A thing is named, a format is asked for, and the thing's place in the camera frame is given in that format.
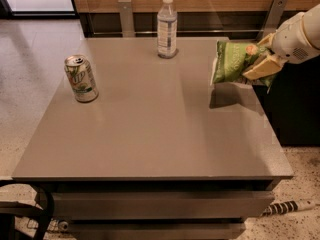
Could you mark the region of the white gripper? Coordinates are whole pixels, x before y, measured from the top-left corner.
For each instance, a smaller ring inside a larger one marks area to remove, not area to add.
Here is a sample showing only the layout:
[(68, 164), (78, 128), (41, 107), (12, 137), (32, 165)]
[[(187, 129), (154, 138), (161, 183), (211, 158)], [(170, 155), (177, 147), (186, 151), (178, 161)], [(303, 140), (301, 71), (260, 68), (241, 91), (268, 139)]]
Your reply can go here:
[(255, 62), (242, 75), (249, 80), (278, 73), (286, 62), (301, 64), (320, 55), (320, 12), (300, 12), (285, 21), (274, 33), (263, 37), (259, 46), (275, 53)]

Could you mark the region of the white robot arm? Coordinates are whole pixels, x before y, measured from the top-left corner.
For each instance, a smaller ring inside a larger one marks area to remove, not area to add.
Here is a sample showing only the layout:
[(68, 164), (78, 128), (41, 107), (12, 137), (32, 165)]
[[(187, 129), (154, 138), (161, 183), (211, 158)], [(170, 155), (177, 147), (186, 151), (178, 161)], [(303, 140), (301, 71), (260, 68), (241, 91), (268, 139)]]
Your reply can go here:
[(297, 13), (259, 45), (273, 54), (259, 59), (245, 70), (243, 76), (256, 80), (278, 73), (285, 63), (301, 64), (320, 55), (320, 5), (307, 12)]

